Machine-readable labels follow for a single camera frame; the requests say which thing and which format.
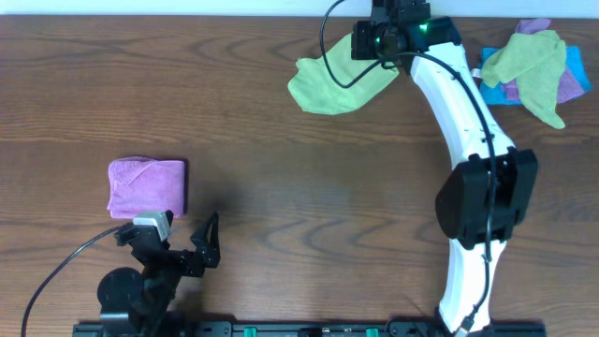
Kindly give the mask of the green microfiber cloth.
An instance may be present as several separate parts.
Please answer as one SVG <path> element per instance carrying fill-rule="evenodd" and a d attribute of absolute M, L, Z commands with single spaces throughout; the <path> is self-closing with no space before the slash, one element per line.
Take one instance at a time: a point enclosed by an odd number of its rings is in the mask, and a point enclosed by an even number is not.
<path fill-rule="evenodd" d="M 351 59 L 351 35 L 348 34 L 326 53 L 333 75 L 341 84 L 348 84 L 374 64 L 374 60 Z M 289 81 L 289 93 L 304 112 L 338 115 L 360 109 L 383 91 L 399 75 L 397 68 L 376 66 L 350 88 L 334 82 L 327 71 L 323 57 L 300 58 L 298 73 Z"/>

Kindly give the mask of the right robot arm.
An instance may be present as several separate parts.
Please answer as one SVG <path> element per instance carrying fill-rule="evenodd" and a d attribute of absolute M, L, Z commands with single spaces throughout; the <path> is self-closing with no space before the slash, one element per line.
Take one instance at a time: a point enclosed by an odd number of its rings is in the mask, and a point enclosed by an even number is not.
<path fill-rule="evenodd" d="M 449 242 L 446 288 L 427 336 L 544 336 L 543 324 L 494 322 L 489 314 L 500 256 L 526 213 L 537 159 L 519 150 L 492 117 L 448 17 L 425 1 L 372 4 L 369 47 L 402 67 L 427 98 L 449 151 L 452 171 L 435 198 Z"/>

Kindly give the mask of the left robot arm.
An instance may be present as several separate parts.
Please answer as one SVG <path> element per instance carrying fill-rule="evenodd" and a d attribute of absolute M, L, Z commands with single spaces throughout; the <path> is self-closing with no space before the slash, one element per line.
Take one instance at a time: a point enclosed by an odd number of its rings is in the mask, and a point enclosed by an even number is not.
<path fill-rule="evenodd" d="M 144 211 L 114 234 L 119 246 L 131 247 L 143 270 L 115 269 L 100 281 L 100 322 L 109 336 L 156 336 L 181 279 L 201 278 L 218 266 L 219 215 L 213 213 L 192 234 L 193 251 L 170 248 L 173 217 L 171 211 Z"/>

